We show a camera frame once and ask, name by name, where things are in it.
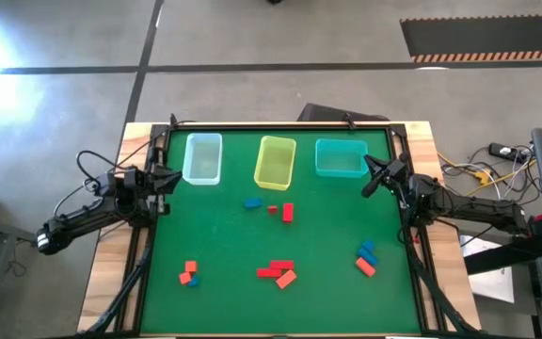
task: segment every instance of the concrete floor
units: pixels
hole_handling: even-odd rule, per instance
[[[153,3],[0,0],[0,67],[136,65]],[[542,14],[542,0],[286,0],[275,7],[167,0],[151,64],[409,61],[399,19],[503,14]],[[115,156],[134,80],[0,75],[1,220],[36,231],[80,185],[78,151]],[[490,141],[528,143],[542,126],[542,69],[150,74],[135,119],[167,121],[173,112],[185,120],[293,121],[308,102],[431,121],[438,148],[464,161]],[[448,184],[467,191],[474,182]],[[494,197],[490,189],[482,194]],[[85,201],[78,196],[66,208]],[[542,212],[542,202],[527,211]],[[51,257],[20,246],[28,272],[0,285],[0,338],[73,333],[94,246],[86,236]],[[522,315],[534,311],[530,288],[524,269],[516,272],[516,305],[477,299],[478,308],[489,332],[532,336]]]

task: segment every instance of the transparent plastic bin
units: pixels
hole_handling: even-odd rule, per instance
[[[221,181],[223,137],[218,133],[187,136],[183,178],[191,185],[218,185]]]
[[[360,178],[369,171],[363,159],[365,154],[365,141],[317,139],[315,170],[320,176]]]
[[[256,185],[267,189],[288,189],[292,182],[295,154],[295,140],[285,137],[262,137],[259,158],[254,170]]]

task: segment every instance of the green mat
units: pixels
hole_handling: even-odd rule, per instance
[[[371,155],[390,157],[384,130],[223,131],[218,186],[181,182],[167,201],[171,214],[156,231],[142,333],[419,333],[400,219],[394,197],[379,188],[370,199],[360,179],[319,177],[318,138],[361,139]],[[168,165],[180,170],[189,132],[173,132]],[[259,188],[253,180],[261,137],[296,140],[292,185]],[[247,198],[264,206],[246,210]],[[281,206],[295,220],[281,222]],[[269,215],[267,205],[279,206]],[[376,244],[377,272],[355,266],[361,243]],[[270,260],[295,261],[297,279],[280,290],[259,279]],[[179,284],[186,260],[197,260],[200,285]]]

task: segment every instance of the wooden table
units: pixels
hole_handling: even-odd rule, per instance
[[[257,124],[273,124],[277,122],[257,122]],[[381,124],[382,122],[368,122],[370,124]],[[437,177],[441,182],[442,173],[438,162],[437,149],[432,137],[432,130],[427,121],[405,121],[405,122],[384,122],[403,123],[406,126],[408,147],[411,153],[413,167],[417,173],[425,173]],[[139,146],[150,138],[151,127],[163,123],[128,123],[120,145],[119,161],[132,153]],[[137,152],[124,165],[135,165],[143,169],[146,162],[147,147]],[[122,283],[122,277],[127,264],[127,254],[131,238],[131,228],[122,226],[116,231],[108,234],[98,245],[93,259],[91,274],[89,276],[88,288],[85,295],[83,309],[81,311],[77,329],[79,331],[88,329],[98,317],[105,311],[111,300],[118,293]],[[141,230],[138,240],[137,258],[145,244],[147,230]],[[459,248],[457,232],[454,228],[435,222],[428,227],[428,237],[432,251],[435,270],[438,277],[438,285],[451,301],[456,310],[476,329],[480,329],[480,320],[471,293],[470,281],[465,268],[463,257]],[[123,328],[132,328],[135,317],[136,292],[134,288],[129,297],[128,307],[125,313]],[[428,324],[431,329],[437,328],[434,317],[434,308],[429,293],[422,286]]]

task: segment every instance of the black and yellow mat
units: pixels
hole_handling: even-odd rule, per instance
[[[414,62],[542,60],[542,15],[404,19]]]

